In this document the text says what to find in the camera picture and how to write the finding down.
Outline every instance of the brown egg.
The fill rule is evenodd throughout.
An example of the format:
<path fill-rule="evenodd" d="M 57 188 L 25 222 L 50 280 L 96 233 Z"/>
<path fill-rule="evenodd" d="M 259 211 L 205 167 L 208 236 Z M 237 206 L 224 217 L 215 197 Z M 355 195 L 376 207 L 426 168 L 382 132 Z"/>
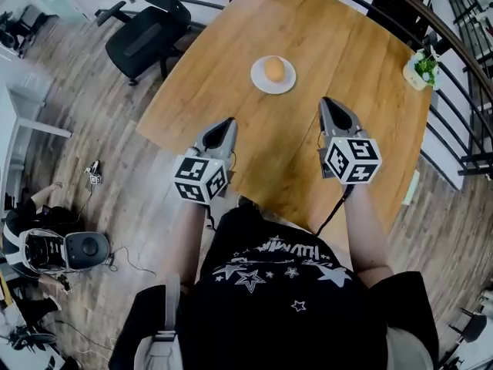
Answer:
<path fill-rule="evenodd" d="M 273 82 L 284 81 L 286 76 L 284 70 L 284 63 L 277 56 L 272 56 L 265 59 L 263 62 L 263 69 L 265 70 L 265 76 Z"/>

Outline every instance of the white plate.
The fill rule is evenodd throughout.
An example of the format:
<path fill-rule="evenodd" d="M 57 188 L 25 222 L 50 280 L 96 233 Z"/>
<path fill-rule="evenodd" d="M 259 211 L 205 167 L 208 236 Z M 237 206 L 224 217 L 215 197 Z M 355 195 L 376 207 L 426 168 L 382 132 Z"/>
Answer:
<path fill-rule="evenodd" d="M 263 58 L 258 59 L 250 70 L 250 78 L 252 79 L 253 84 L 262 92 L 270 93 L 271 95 L 280 95 L 294 86 L 294 83 L 296 82 L 296 71 L 294 70 L 293 65 L 285 58 L 277 56 L 283 61 L 286 77 L 282 82 L 271 81 L 266 77 L 265 70 L 263 69 L 265 60 L 271 57 L 273 56 L 264 56 Z"/>

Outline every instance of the white shoe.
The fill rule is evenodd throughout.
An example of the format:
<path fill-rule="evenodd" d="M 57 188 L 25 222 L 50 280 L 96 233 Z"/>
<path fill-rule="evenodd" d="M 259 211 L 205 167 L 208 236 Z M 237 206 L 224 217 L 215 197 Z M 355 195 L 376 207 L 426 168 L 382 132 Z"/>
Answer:
<path fill-rule="evenodd" d="M 52 299 L 53 303 L 55 303 L 55 306 L 58 308 L 58 311 L 62 310 L 62 306 L 60 305 L 60 303 L 57 302 L 57 300 L 55 299 L 55 297 L 52 294 L 46 294 L 45 292 L 43 292 L 43 298 L 44 299 Z"/>

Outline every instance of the flower pot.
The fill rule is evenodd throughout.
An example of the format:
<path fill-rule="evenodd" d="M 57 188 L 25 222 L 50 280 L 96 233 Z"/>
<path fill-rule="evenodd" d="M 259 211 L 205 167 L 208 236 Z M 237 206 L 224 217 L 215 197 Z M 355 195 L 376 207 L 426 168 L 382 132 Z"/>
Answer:
<path fill-rule="evenodd" d="M 411 67 L 409 64 L 405 65 L 402 69 L 402 75 L 416 90 L 423 90 L 427 85 L 424 79 L 414 70 L 414 67 Z"/>

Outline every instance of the potted plant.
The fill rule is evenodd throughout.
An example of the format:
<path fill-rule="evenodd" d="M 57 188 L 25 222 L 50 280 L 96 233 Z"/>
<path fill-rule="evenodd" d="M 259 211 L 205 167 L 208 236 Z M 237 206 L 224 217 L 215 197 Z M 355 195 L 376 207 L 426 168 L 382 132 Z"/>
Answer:
<path fill-rule="evenodd" d="M 432 86 L 434 90 L 438 90 L 438 80 L 440 70 L 438 62 L 440 56 L 431 47 L 431 53 L 424 49 L 418 50 L 402 69 L 404 78 L 416 90 L 422 90 L 426 85 Z"/>

